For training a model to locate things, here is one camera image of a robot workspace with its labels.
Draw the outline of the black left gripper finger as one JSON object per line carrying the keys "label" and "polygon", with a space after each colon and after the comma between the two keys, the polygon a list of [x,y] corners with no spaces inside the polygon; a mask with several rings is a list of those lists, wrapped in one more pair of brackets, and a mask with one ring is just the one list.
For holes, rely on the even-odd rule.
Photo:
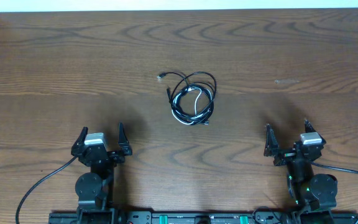
{"label": "black left gripper finger", "polygon": [[131,152],[131,146],[126,137],[123,123],[119,123],[118,145],[123,152]]}
{"label": "black left gripper finger", "polygon": [[78,136],[77,140],[73,144],[73,151],[79,150],[84,145],[87,133],[88,133],[88,127],[83,127],[80,135]]}

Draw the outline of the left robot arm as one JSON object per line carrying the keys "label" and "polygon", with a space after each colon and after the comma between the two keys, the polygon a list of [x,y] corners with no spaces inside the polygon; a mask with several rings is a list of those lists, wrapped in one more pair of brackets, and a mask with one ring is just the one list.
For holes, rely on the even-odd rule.
{"label": "left robot arm", "polygon": [[75,184],[78,196],[77,218],[75,223],[125,223],[124,212],[112,205],[114,168],[132,155],[132,148],[119,123],[118,150],[108,151],[103,133],[88,132],[84,127],[71,147],[71,155],[90,168],[81,175]]}

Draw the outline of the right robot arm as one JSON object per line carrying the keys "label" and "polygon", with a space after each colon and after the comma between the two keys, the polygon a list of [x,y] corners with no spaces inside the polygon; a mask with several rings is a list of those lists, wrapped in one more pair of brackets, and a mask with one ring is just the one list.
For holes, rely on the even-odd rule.
{"label": "right robot arm", "polygon": [[329,174],[315,174],[312,163],[322,156],[325,139],[304,123],[305,131],[292,147],[282,148],[270,124],[266,128],[265,157],[273,157],[275,166],[287,168],[288,192],[298,208],[280,218],[281,223],[333,223],[330,210],[334,208],[337,195],[337,178]]}

